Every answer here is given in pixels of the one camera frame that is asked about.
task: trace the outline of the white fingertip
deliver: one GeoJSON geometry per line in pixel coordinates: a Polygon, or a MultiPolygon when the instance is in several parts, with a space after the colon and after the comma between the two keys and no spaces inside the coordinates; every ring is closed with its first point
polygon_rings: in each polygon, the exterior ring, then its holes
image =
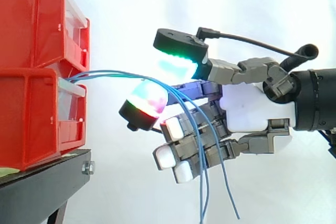
{"type": "Polygon", "coordinates": [[[184,133],[178,118],[169,118],[165,121],[165,124],[173,142],[178,141],[184,137],[184,133]]]}
{"type": "Polygon", "coordinates": [[[155,152],[155,156],[161,169],[172,168],[176,165],[174,154],[168,145],[158,148],[155,152]]]}
{"type": "Polygon", "coordinates": [[[177,183],[186,183],[193,180],[193,173],[187,161],[178,163],[174,168],[177,183]]]}

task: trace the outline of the black table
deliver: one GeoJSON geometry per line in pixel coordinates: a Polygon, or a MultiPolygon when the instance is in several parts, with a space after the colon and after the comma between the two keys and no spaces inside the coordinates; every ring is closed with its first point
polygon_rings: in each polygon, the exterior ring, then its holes
{"type": "Polygon", "coordinates": [[[61,224],[68,199],[93,174],[91,150],[70,154],[74,155],[0,178],[0,223],[40,224],[48,219],[48,224],[61,224]]]}

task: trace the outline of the red storage bin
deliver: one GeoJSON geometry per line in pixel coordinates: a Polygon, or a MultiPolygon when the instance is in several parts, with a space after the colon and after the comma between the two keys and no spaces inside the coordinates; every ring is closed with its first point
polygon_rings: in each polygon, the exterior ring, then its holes
{"type": "Polygon", "coordinates": [[[89,70],[89,21],[73,0],[0,0],[0,67],[89,70]]]}
{"type": "Polygon", "coordinates": [[[85,143],[86,90],[52,69],[0,69],[0,167],[25,170],[85,143]]]}

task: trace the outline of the green led light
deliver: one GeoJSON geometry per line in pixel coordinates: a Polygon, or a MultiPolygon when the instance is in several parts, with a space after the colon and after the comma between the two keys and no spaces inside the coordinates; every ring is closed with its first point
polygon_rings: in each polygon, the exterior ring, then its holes
{"type": "Polygon", "coordinates": [[[167,54],[160,55],[157,66],[158,79],[169,85],[189,82],[197,69],[191,60],[167,54]]]}
{"type": "MultiPolygon", "coordinates": [[[[189,82],[196,69],[197,64],[189,59],[162,53],[153,59],[146,75],[168,85],[177,85],[189,82]]],[[[159,118],[167,104],[168,93],[158,84],[145,80],[127,100],[147,115],[159,118]]]]}

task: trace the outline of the black cable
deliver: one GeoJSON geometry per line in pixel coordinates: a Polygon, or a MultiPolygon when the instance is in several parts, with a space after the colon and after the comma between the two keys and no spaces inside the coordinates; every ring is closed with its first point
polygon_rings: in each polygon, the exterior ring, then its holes
{"type": "Polygon", "coordinates": [[[280,48],[277,48],[277,47],[274,47],[274,46],[271,46],[271,45],[265,44],[263,42],[253,40],[253,39],[249,39],[249,38],[245,38],[245,37],[237,36],[237,35],[232,35],[232,34],[223,34],[219,31],[215,31],[215,30],[212,30],[212,29],[204,28],[204,27],[198,28],[196,37],[201,39],[201,40],[218,39],[218,38],[234,39],[234,40],[249,43],[249,44],[252,44],[252,45],[255,45],[255,46],[258,46],[258,47],[262,47],[262,48],[265,48],[265,49],[268,49],[268,50],[271,50],[271,51],[274,51],[274,52],[277,52],[279,54],[286,55],[286,56],[289,56],[289,57],[295,57],[297,59],[304,59],[304,60],[307,60],[307,59],[310,60],[311,59],[310,57],[307,57],[305,55],[300,55],[300,54],[295,54],[293,52],[288,52],[288,51],[282,50],[280,48]]]}
{"type": "Polygon", "coordinates": [[[151,131],[154,131],[154,132],[157,132],[157,133],[160,133],[160,134],[162,134],[162,131],[161,131],[161,130],[159,130],[159,129],[156,129],[156,128],[152,128],[152,129],[151,129],[151,131]]]}
{"type": "Polygon", "coordinates": [[[220,34],[220,38],[226,38],[226,39],[234,39],[234,40],[238,40],[238,41],[242,41],[242,42],[246,42],[258,47],[262,47],[268,50],[271,50],[273,52],[277,52],[278,54],[282,54],[282,55],[286,55],[286,56],[290,56],[290,57],[295,57],[295,58],[301,58],[301,59],[310,59],[307,56],[304,55],[299,55],[299,54],[295,54],[293,52],[288,52],[285,50],[282,50],[280,48],[265,44],[263,42],[259,42],[253,39],[249,39],[249,38],[245,38],[245,37],[241,37],[241,36],[237,36],[237,35],[232,35],[232,34],[220,34]]]}

